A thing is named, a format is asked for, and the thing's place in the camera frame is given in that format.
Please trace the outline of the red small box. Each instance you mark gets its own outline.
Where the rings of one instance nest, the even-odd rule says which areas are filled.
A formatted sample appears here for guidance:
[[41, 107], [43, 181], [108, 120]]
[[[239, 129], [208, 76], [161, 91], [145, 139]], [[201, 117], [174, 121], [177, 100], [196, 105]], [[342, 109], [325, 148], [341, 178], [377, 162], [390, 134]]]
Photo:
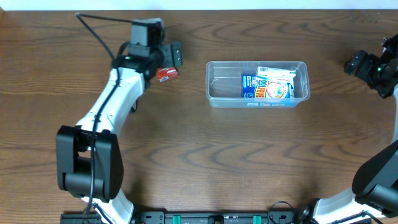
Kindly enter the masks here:
[[178, 71], [175, 67], [170, 68], [158, 68], [156, 72], [156, 78], [161, 83], [170, 80], [171, 78], [175, 78], [178, 76]]

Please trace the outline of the clear plastic container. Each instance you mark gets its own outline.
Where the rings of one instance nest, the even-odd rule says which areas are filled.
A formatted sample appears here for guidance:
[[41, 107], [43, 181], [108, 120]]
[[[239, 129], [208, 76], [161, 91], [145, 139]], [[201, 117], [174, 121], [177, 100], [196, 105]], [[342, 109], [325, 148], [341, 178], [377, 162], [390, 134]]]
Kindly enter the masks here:
[[[243, 98], [242, 76], [258, 67], [295, 70], [295, 98]], [[212, 61], [206, 65], [206, 96], [214, 108], [293, 108], [310, 98], [307, 65], [299, 61]]]

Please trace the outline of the blue fever patch box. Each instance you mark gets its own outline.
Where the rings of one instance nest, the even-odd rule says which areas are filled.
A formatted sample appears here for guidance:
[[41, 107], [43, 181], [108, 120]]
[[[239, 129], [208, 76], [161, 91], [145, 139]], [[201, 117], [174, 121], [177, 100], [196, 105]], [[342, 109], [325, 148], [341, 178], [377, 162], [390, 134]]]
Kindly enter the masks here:
[[242, 76], [243, 98], [295, 98], [294, 81], [285, 77]]

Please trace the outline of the white sachet packet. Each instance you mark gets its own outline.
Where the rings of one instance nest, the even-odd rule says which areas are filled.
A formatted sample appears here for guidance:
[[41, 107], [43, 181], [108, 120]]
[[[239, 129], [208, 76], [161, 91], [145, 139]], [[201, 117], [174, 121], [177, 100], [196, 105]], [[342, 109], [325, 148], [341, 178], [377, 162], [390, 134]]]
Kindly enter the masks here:
[[294, 98], [295, 76], [295, 70], [258, 67], [255, 75], [256, 98]]

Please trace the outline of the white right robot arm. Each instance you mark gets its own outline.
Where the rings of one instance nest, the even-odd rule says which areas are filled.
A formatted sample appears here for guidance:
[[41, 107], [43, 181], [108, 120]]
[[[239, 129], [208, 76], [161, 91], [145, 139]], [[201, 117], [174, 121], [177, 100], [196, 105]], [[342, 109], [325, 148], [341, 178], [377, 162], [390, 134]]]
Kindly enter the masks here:
[[[397, 36], [384, 38], [377, 57], [357, 51], [344, 65], [370, 89], [386, 99], [397, 98]], [[367, 160], [352, 186], [332, 197], [314, 200], [296, 216], [296, 223], [381, 223], [397, 216], [397, 133], [391, 144]]]

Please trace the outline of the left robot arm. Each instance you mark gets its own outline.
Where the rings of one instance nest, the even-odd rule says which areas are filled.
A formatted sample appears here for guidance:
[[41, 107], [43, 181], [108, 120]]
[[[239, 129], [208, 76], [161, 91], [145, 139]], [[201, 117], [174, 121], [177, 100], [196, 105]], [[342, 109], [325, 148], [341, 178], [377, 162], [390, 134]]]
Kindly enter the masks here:
[[182, 66], [179, 42], [149, 47], [125, 42], [111, 62], [109, 80], [90, 111], [56, 135], [57, 181], [61, 190], [87, 202], [82, 214], [63, 214], [60, 223], [136, 223], [134, 204], [121, 185], [124, 166], [118, 136], [129, 113], [160, 68]]

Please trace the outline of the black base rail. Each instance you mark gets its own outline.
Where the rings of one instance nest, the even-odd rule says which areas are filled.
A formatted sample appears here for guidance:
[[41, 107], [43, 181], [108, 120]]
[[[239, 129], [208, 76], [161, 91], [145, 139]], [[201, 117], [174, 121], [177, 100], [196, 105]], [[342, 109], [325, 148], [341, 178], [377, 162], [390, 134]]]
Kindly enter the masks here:
[[142, 224], [289, 224], [296, 222], [293, 211], [266, 213], [165, 213], [142, 212], [134, 215], [131, 223]]

